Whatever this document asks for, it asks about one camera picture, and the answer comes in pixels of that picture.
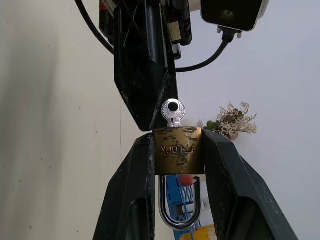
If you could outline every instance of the electrical cable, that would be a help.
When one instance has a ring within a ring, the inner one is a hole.
[[[227,41],[227,40],[222,41],[220,47],[216,50],[216,52],[210,58],[208,58],[207,60],[205,60],[197,65],[176,68],[175,69],[176,73],[191,72],[191,71],[198,70],[198,69],[201,69],[201,68],[208,66],[209,64],[211,64],[213,61],[215,61],[222,54],[222,52],[225,50],[225,48],[228,46],[228,44],[229,44],[229,41]]]
[[[94,23],[92,22],[86,7],[84,6],[82,0],[74,0],[83,19],[85,20],[86,24],[88,25],[91,32],[94,34],[94,36],[99,40],[99,42],[111,53],[115,54],[114,48],[107,42],[107,40],[101,35],[101,33],[97,30]]]

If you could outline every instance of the padlock body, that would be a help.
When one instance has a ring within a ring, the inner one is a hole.
[[[200,127],[165,127],[153,130],[156,175],[205,174]]]

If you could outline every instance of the dried flower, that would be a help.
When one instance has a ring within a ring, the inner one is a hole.
[[[230,140],[235,140],[239,132],[256,134],[257,125],[251,123],[257,116],[247,116],[249,112],[249,103],[242,102],[240,104],[241,109],[235,108],[231,104],[231,101],[228,103],[227,109],[220,107],[220,113],[216,117],[216,121],[208,121],[208,129],[226,136]]]

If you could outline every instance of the key head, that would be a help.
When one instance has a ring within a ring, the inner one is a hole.
[[[168,127],[181,127],[181,119],[186,114],[185,106],[177,99],[168,99],[161,108],[162,116],[168,121]]]

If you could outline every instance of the padlock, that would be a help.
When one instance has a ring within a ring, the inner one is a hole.
[[[155,136],[156,175],[201,175],[205,174],[201,151],[200,127],[181,127],[185,115],[184,105],[169,99],[162,105],[162,116],[168,127],[157,128]]]

